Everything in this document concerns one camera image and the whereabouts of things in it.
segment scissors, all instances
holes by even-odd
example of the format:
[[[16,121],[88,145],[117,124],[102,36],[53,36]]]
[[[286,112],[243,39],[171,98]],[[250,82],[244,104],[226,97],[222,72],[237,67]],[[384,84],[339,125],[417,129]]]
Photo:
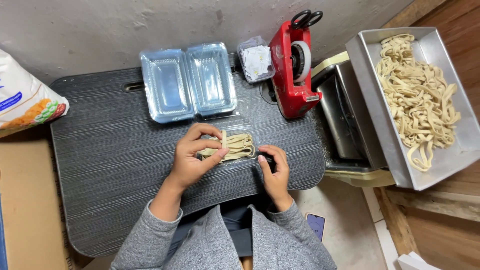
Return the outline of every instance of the scissors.
[[[301,19],[299,19],[298,22],[296,22],[296,20],[302,15],[305,15],[305,16],[303,16]],[[320,21],[320,19],[323,16],[324,16],[324,13],[322,11],[315,11],[314,13],[312,13],[311,10],[304,10],[298,13],[297,15],[293,16],[291,20],[292,28],[300,29],[300,28],[310,27],[316,24],[318,21]]]

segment gray sweater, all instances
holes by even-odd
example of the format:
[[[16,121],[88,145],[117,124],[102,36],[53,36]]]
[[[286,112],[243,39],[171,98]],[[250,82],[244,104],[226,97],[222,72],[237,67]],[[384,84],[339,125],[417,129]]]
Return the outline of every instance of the gray sweater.
[[[156,218],[145,207],[110,270],[241,270],[239,258],[217,205],[195,222],[177,252],[164,265],[175,221]],[[302,217],[295,201],[284,212],[268,212],[269,219],[253,205],[252,242],[254,270],[336,269],[332,257]]]

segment dark wood grain table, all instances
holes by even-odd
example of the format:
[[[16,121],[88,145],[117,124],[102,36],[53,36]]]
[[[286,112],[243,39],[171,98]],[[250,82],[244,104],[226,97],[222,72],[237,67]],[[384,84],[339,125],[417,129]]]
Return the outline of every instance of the dark wood grain table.
[[[237,62],[230,55],[230,64]],[[239,102],[232,116],[166,125],[150,118],[143,90],[122,90],[142,81],[140,68],[70,76],[50,86],[70,102],[68,114],[51,130],[68,236],[76,250],[91,257],[117,252],[168,175],[175,143],[193,122],[245,129],[256,146],[283,148],[289,189],[318,184],[325,164],[310,115],[286,120],[277,105],[264,101],[259,84],[248,84],[238,72],[233,78]],[[217,165],[184,193],[184,214],[263,192],[260,173],[255,158]]]

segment gray wall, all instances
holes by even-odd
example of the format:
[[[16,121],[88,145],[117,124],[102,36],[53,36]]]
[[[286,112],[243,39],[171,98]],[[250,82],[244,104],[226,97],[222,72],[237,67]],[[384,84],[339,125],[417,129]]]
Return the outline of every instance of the gray wall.
[[[269,41],[304,9],[324,12],[311,27],[314,61],[333,56],[363,29],[379,28],[411,0],[0,0],[0,49],[49,84],[73,74],[140,66],[146,48],[250,37]]]

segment hand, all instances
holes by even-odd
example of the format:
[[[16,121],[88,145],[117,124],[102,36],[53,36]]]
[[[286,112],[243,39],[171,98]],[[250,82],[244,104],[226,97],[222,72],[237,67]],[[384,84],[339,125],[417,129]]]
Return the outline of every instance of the hand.
[[[228,153],[228,148],[222,148],[222,143],[200,139],[202,135],[215,136],[222,139],[222,132],[216,127],[205,123],[195,123],[187,131],[187,134],[177,142],[173,167],[170,175],[165,179],[164,184],[185,191],[189,186],[198,180],[211,168],[217,165]],[[197,151],[205,148],[219,149],[215,154],[205,160],[197,159]]]
[[[273,145],[260,146],[258,150],[272,156],[276,163],[275,172],[272,173],[265,157],[262,155],[258,156],[258,163],[260,163],[264,175],[265,191],[267,191],[277,210],[283,212],[290,208],[293,202],[287,191],[288,175],[290,174],[287,154],[284,150]]]

